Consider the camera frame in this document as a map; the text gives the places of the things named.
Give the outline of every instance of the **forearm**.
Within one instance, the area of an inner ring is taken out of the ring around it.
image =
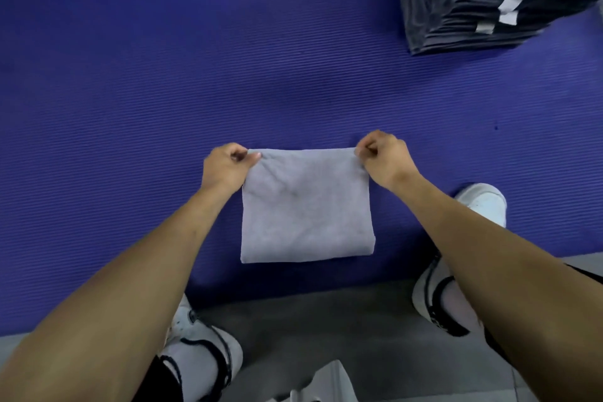
[[[2,400],[131,400],[226,199],[200,191],[61,303],[0,374]]]
[[[543,399],[603,395],[600,284],[419,175],[395,192],[425,227],[478,316]]]

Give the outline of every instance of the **hand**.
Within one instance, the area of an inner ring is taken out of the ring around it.
[[[230,197],[243,186],[247,172],[261,157],[260,153],[247,154],[247,148],[237,143],[214,148],[203,161],[201,189],[218,189]]]
[[[354,153],[375,183],[392,192],[407,179],[420,176],[406,143],[390,133],[369,133],[360,140]]]

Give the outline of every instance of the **folded towel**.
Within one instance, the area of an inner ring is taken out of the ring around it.
[[[353,148],[257,151],[243,185],[241,262],[373,253],[368,173]]]

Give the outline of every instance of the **white sock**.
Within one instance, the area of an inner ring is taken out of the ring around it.
[[[456,281],[451,281],[442,292],[442,307],[452,319],[470,332],[483,333],[484,327]]]
[[[180,341],[166,346],[162,356],[170,356],[178,365],[182,377],[184,402],[197,402],[209,394],[218,378],[218,363],[203,345],[186,345]],[[178,380],[178,374],[168,361],[164,364]]]

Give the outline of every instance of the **purple mat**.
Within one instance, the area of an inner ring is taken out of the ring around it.
[[[248,147],[407,140],[444,191],[490,182],[510,229],[603,249],[603,25],[593,10],[515,50],[410,57],[399,0],[0,0],[0,335],[30,330]],[[241,195],[192,272],[198,306],[413,276],[409,211],[373,185],[374,255],[239,261]]]

